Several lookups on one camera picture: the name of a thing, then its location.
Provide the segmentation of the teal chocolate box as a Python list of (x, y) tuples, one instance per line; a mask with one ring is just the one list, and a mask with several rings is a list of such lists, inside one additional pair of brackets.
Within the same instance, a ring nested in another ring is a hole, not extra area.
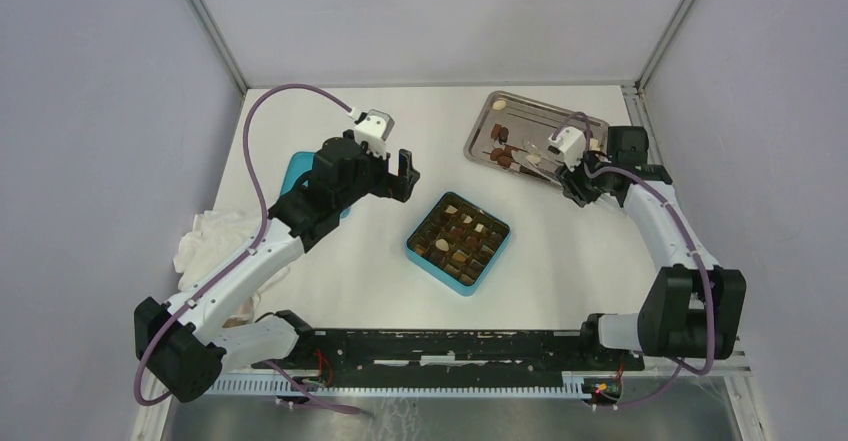
[(448, 191), (405, 243), (407, 258), (455, 293), (473, 295), (507, 246), (510, 226)]

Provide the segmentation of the teal box lid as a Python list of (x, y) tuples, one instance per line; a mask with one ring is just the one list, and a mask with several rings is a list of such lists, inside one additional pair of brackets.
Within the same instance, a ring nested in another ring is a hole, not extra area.
[(268, 210), (270, 218), (286, 221), (293, 214), (298, 221), (305, 216), (330, 213), (330, 206), (326, 202), (309, 193), (308, 177), (299, 182), (300, 178), (312, 169), (313, 158), (314, 152), (309, 151), (296, 152), (290, 158), (278, 200)]

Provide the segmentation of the steel serving tongs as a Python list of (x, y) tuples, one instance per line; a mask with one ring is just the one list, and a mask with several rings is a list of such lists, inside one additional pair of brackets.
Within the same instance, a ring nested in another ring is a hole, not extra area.
[(622, 209), (618, 206), (617, 201), (608, 195), (599, 196), (594, 201), (583, 202), (579, 201), (570, 191), (568, 191), (556, 178), (555, 171), (560, 167), (560, 164), (549, 158), (547, 151), (541, 150), (537, 145), (529, 140), (523, 141), (523, 153), (519, 154), (516, 162), (535, 175), (553, 184), (561, 194), (574, 204), (583, 208), (591, 204), (601, 206), (605, 211), (622, 213)]

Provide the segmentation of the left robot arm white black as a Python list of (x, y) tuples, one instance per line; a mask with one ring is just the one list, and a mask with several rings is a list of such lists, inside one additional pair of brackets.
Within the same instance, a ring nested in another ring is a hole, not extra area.
[[(406, 149), (399, 151), (398, 171), (392, 173), (388, 160), (368, 152), (351, 132), (325, 141), (310, 170), (266, 209), (257, 230), (215, 273), (166, 301), (148, 297), (136, 306), (137, 402), (153, 406), (170, 396), (191, 402), (224, 372), (260, 361), (306, 366), (314, 342), (285, 318), (236, 328), (225, 327), (225, 321), (273, 275), (338, 228), (344, 210), (369, 195), (405, 203), (419, 178)], [(144, 373), (162, 383), (164, 394), (144, 397)]]

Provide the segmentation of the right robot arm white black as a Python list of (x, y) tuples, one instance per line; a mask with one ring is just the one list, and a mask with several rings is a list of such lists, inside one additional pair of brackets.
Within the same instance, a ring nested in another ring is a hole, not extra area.
[(679, 364), (701, 359), (704, 374), (734, 351), (747, 290), (744, 275), (722, 267), (699, 241), (677, 202), (664, 166), (648, 161), (647, 131), (613, 126), (597, 151), (582, 129), (566, 126), (548, 139), (561, 166), (555, 177), (566, 198), (585, 207), (607, 196), (631, 219), (657, 269), (635, 314), (600, 314), (596, 331), (577, 343), (591, 369), (612, 362), (618, 350), (664, 357)]

